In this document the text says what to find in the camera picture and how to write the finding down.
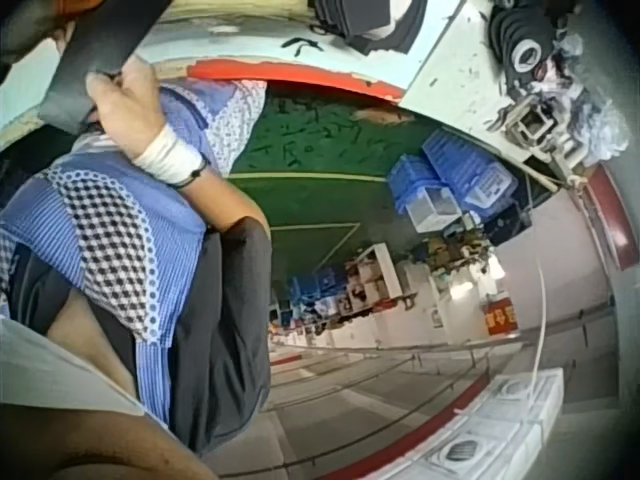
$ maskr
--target ceiling light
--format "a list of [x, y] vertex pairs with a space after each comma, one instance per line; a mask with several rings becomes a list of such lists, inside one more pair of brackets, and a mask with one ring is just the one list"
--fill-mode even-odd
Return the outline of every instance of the ceiling light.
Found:
[[473, 290], [473, 283], [462, 282], [451, 285], [451, 287], [449, 288], [449, 293], [451, 293], [452, 300], [459, 300], [464, 297], [470, 290]]
[[489, 275], [491, 275], [491, 278], [494, 280], [500, 280], [506, 275], [504, 268], [500, 265], [498, 257], [495, 255], [489, 257]]

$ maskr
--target red edge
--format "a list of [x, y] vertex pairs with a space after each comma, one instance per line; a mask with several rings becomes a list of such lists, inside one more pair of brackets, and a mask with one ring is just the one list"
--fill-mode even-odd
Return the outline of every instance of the red edge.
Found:
[[302, 360], [302, 355], [297, 354], [291, 357], [279, 358], [278, 360], [274, 360], [271, 362], [272, 367], [277, 367], [278, 365], [285, 365], [287, 363], [297, 362], [298, 360]]
[[440, 413], [431, 417], [413, 432], [408, 433], [388, 447], [369, 455], [348, 467], [344, 467], [321, 477], [322, 480], [353, 480], [354, 478], [362, 478], [384, 468], [390, 463], [395, 462], [400, 457], [414, 450], [421, 443], [424, 443], [429, 437], [437, 433], [447, 423], [453, 420], [456, 416], [455, 411], [467, 408], [469, 404], [485, 388], [487, 388], [487, 385], [489, 385], [489, 377], [488, 375], [482, 375], [473, 382], [469, 388], [462, 392], [456, 400], [441, 410]]
[[348, 73], [279, 62], [243, 62], [226, 58], [200, 60], [187, 75], [201, 80], [279, 80], [339, 88], [399, 103], [405, 91], [385, 82], [367, 81]]
[[600, 220], [604, 224], [620, 270], [626, 270], [640, 263], [638, 242], [622, 203], [620, 194], [607, 172], [599, 165], [589, 179], [588, 193], [596, 204]]

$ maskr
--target wrist bandage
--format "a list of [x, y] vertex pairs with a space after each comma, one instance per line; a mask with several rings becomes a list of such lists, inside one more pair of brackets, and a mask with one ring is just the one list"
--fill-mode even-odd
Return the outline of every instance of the wrist bandage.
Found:
[[178, 138], [169, 124], [133, 163], [161, 182], [176, 188], [191, 183], [206, 166], [202, 155]]

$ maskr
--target worker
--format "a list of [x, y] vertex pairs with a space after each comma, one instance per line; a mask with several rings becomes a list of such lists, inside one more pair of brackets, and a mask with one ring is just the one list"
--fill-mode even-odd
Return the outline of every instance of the worker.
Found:
[[213, 478], [269, 394], [269, 225], [223, 178], [265, 85], [132, 57], [87, 91], [99, 127], [0, 212], [0, 470]]

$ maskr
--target checkered fabric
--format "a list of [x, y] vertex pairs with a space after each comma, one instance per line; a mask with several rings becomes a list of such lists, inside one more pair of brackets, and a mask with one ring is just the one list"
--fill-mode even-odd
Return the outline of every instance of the checkered fabric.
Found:
[[0, 297], [9, 290], [9, 276], [15, 267], [16, 242], [0, 231]]
[[143, 209], [106, 175], [56, 168], [41, 175], [62, 197], [75, 227], [83, 291], [113, 313], [136, 340], [156, 342], [155, 249]]

